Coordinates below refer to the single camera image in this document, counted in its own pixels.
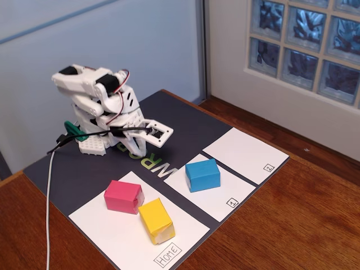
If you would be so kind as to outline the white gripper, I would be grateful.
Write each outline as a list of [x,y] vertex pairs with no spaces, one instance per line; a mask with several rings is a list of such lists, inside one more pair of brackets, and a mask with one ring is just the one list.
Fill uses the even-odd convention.
[[120,142],[129,150],[132,155],[146,156],[146,141],[143,138],[134,137],[128,139],[129,132],[138,133],[140,130],[132,129],[120,131],[122,128],[144,127],[145,124],[142,124],[144,119],[145,118],[141,110],[134,110],[129,113],[120,114],[118,116],[116,116],[116,114],[103,114],[98,116],[97,125],[104,130],[111,130],[109,134],[113,135],[114,137],[120,137]]

